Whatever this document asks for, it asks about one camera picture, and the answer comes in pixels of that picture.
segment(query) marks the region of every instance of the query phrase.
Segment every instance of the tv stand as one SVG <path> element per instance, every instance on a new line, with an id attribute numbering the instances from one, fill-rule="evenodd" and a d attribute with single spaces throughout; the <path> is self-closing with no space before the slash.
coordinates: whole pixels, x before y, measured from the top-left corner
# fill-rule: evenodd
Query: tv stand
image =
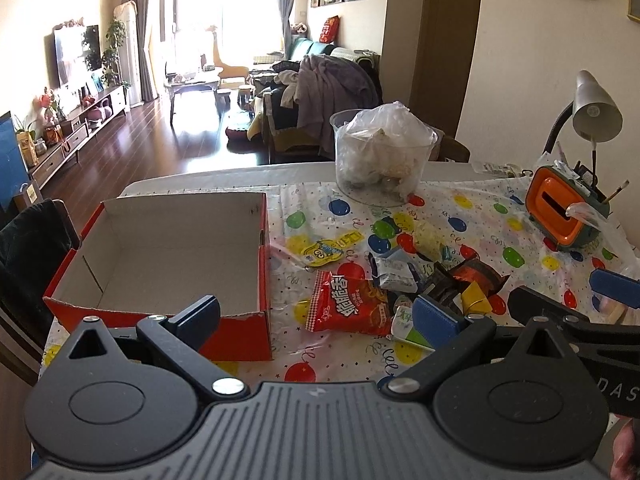
<path id="1" fill-rule="evenodd" d="M 76 162 L 80 162 L 80 150 L 117 115 L 125 113 L 127 104 L 122 85 L 107 88 L 98 92 L 94 97 L 94 104 L 87 107 L 79 106 L 67 115 L 66 121 L 60 122 L 62 136 L 65 140 L 51 146 L 38 157 L 37 165 L 29 170 L 31 180 L 35 180 L 40 188 L 73 156 L 76 158 Z M 113 114 L 97 127 L 90 129 L 86 120 L 87 112 L 98 107 L 105 99 L 108 100 Z"/>

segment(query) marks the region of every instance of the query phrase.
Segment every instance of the red balloon print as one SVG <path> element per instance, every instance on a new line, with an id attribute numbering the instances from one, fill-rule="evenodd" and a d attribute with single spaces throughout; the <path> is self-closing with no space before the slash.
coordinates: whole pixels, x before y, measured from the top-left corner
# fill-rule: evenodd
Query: red balloon print
<path id="1" fill-rule="evenodd" d="M 558 252 L 558 245 L 553 240 L 551 240 L 550 238 L 547 238 L 545 236 L 545 239 L 543 240 L 543 242 L 549 248 L 549 250 L 551 250 L 551 251 L 553 251 L 555 253 Z"/>
<path id="2" fill-rule="evenodd" d="M 409 254 L 415 254 L 418 251 L 414 247 L 414 237 L 407 233 L 400 233 L 396 238 L 398 245 L 404 249 L 404 252 Z"/>
<path id="3" fill-rule="evenodd" d="M 338 267 L 338 274 L 354 280 L 365 280 L 367 277 L 364 269 L 353 262 L 347 262 Z"/>
<path id="4" fill-rule="evenodd" d="M 424 199 L 411 193 L 411 195 L 409 195 L 409 204 L 422 207 L 424 205 Z"/>
<path id="5" fill-rule="evenodd" d="M 296 363 L 284 375 L 287 383 L 315 383 L 316 373 L 309 363 Z"/>
<path id="6" fill-rule="evenodd" d="M 574 294 L 570 290 L 567 290 L 564 293 L 564 304 L 569 308 L 576 308 L 578 306 L 578 302 L 575 299 Z"/>
<path id="7" fill-rule="evenodd" d="M 475 250 L 466 245 L 460 246 L 460 256 L 462 256 L 465 260 L 470 260 L 471 258 L 475 258 L 478 256 Z"/>
<path id="8" fill-rule="evenodd" d="M 596 269 L 606 269 L 606 267 L 604 266 L 604 262 L 599 258 L 592 258 L 591 263 Z"/>
<path id="9" fill-rule="evenodd" d="M 491 310 L 494 314 L 501 316 L 502 314 L 507 313 L 507 304 L 504 303 L 504 300 L 500 296 L 498 296 L 497 294 L 494 294 L 490 296 L 488 299 L 489 299 L 489 304 L 491 304 Z"/>

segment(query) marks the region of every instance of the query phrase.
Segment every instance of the yellow balloon print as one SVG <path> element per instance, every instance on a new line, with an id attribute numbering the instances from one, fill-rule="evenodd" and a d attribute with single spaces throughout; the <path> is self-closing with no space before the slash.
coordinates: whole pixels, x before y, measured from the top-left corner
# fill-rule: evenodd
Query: yellow balloon print
<path id="1" fill-rule="evenodd" d="M 507 224 L 509 224 L 509 227 L 514 231 L 522 231 L 524 229 L 524 225 L 522 225 L 522 222 L 514 217 L 507 218 Z"/>
<path id="2" fill-rule="evenodd" d="M 414 219 L 411 218 L 405 212 L 398 212 L 394 216 L 394 222 L 396 225 L 402 229 L 405 233 L 413 233 L 414 232 Z"/>
<path id="3" fill-rule="evenodd" d="M 302 300 L 293 308 L 293 316 L 300 325 L 306 325 L 306 315 L 309 313 L 311 300 Z"/>
<path id="4" fill-rule="evenodd" d="M 237 376 L 238 362 L 236 361 L 212 361 L 218 368 L 222 368 L 226 373 Z"/>
<path id="5" fill-rule="evenodd" d="M 291 238 L 287 238 L 285 245 L 287 249 L 294 254 L 302 254 L 307 247 L 311 246 L 313 242 L 309 240 L 307 235 L 295 235 Z"/>
<path id="6" fill-rule="evenodd" d="M 551 271 L 560 268 L 560 262 L 553 256 L 545 256 L 542 258 L 542 265 Z"/>
<path id="7" fill-rule="evenodd" d="M 403 365 L 415 365 L 424 357 L 424 352 L 417 346 L 401 343 L 399 341 L 394 343 L 394 351 L 396 352 L 398 361 Z"/>
<path id="8" fill-rule="evenodd" d="M 53 358 L 58 354 L 62 346 L 60 345 L 51 345 L 44 352 L 44 356 L 42 357 L 42 362 L 45 366 L 49 366 L 53 361 Z"/>
<path id="9" fill-rule="evenodd" d="M 456 204 L 464 209 L 471 209 L 474 206 L 471 200 L 464 195 L 456 195 L 453 197 L 453 200 L 455 200 Z"/>

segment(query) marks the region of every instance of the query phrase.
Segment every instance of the red pillow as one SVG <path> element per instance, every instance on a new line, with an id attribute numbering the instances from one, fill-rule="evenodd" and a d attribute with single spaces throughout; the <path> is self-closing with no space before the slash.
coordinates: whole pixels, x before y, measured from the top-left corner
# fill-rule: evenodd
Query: red pillow
<path id="1" fill-rule="evenodd" d="M 331 43 L 338 36 L 338 28 L 340 28 L 340 16 L 328 18 L 322 26 L 320 33 L 320 43 Z"/>

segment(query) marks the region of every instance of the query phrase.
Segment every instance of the lamp head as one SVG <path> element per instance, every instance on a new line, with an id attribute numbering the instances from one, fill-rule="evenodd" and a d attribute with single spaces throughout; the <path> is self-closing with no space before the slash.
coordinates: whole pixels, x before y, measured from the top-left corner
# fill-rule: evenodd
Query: lamp head
<path id="1" fill-rule="evenodd" d="M 583 139 L 606 142 L 622 130 L 622 114 L 596 78 L 578 72 L 574 99 L 574 129 Z"/>

